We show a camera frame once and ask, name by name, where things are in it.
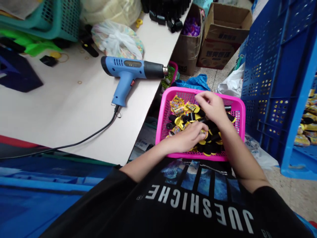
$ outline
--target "clear bag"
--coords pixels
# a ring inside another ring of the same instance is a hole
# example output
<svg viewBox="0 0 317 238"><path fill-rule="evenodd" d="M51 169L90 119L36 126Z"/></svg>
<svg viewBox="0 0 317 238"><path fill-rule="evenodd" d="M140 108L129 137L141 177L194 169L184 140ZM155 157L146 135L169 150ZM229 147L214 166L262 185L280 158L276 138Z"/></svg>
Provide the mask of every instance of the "clear bag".
<svg viewBox="0 0 317 238"><path fill-rule="evenodd" d="M143 43L130 27L105 20L94 25L91 33L95 44L107 56L143 59Z"/></svg>

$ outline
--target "blue heat gun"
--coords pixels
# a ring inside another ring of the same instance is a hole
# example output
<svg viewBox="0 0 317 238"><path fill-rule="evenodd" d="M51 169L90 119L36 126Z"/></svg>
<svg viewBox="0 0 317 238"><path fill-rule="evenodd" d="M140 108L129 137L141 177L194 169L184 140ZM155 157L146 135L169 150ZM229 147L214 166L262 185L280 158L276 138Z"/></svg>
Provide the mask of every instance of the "blue heat gun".
<svg viewBox="0 0 317 238"><path fill-rule="evenodd" d="M125 99L135 79L160 79L168 75L167 67L143 60L103 56L101 65L108 75L120 78L112 103L122 107L126 106Z"/></svg>

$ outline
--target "floor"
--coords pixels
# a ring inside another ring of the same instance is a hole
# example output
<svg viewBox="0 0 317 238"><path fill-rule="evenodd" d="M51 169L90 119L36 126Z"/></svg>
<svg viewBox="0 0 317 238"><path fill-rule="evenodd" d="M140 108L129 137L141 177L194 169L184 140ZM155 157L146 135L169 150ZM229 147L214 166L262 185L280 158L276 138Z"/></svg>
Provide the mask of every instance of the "floor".
<svg viewBox="0 0 317 238"><path fill-rule="evenodd" d="M228 62L223 70L196 67L194 76L206 74L207 84L212 92L216 92L218 84L226 79L234 67L238 53ZM180 79L187 80L189 76L181 75ZM317 222L317 181L292 179L280 174L279 168L265 171L269 182L290 206L290 208L306 220Z"/></svg>

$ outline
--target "pink basket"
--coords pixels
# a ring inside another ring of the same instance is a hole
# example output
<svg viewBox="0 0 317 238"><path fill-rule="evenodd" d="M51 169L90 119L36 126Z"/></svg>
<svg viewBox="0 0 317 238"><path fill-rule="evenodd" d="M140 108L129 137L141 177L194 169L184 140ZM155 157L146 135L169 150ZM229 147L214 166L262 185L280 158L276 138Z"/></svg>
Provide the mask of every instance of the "pink basket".
<svg viewBox="0 0 317 238"><path fill-rule="evenodd" d="M202 92L201 90L180 88L180 87L170 87L165 90L162 96L161 107L159 109L158 116L158 128L156 132L155 144L158 144L161 140L165 139L168 135L169 130L166 128L166 124L169 123L169 115L172 114L170 101L175 97L175 95L184 99L185 102L190 101L191 103L197 104L195 100L195 95ZM244 141L245 134L245 105L243 101L239 98L232 96L227 96L223 94L217 94L224 101L225 105L231 105L231 115L235 116L237 120L233 124L236 128L241 139ZM185 153L174 153L169 154L170 158L185 158L185 159L205 159L212 161L227 161L226 152L221 152L220 154L211 155L210 157L205 156L203 153L199 152L185 152Z"/></svg>

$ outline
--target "black cable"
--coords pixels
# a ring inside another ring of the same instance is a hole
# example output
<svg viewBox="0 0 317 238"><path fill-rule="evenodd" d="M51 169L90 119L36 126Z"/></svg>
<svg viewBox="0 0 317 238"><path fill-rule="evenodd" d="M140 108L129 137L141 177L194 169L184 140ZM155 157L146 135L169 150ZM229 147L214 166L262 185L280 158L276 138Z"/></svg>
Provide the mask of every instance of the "black cable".
<svg viewBox="0 0 317 238"><path fill-rule="evenodd" d="M12 156L12 157L4 157L4 158L0 158L0 159L15 159L15 158L20 158L20 157L25 157L25 156L31 156L31 155L35 155L35 154L41 154L41 153L46 153L46 152L49 152L49 151L52 151L52 150L58 150L58 149L63 149L63 148L67 148L67 147L72 147L72 146L75 146L75 145L79 145L83 142L85 142L86 140L89 140L91 137L94 137L95 135L97 135L98 133L102 132L104 129L106 129L108 126L111 125L111 123L113 122L113 120L115 119L116 117L116 114L119 110L119 106L116 105L115 107L115 112L113 114L113 117L112 119L110 120L110 122L105 125L103 128L101 128L99 131L97 131L96 133L92 134L91 136L87 137L86 139L80 141L80 142L77 142L75 144L71 144L71 145L64 145L64 146L60 146L60 147L56 147L56 148L52 148L52 149L47 149L47 150L42 150L42 151L39 151L39 152L34 152L34 153L30 153L30 154L24 154L24 155L19 155L19 156Z"/></svg>

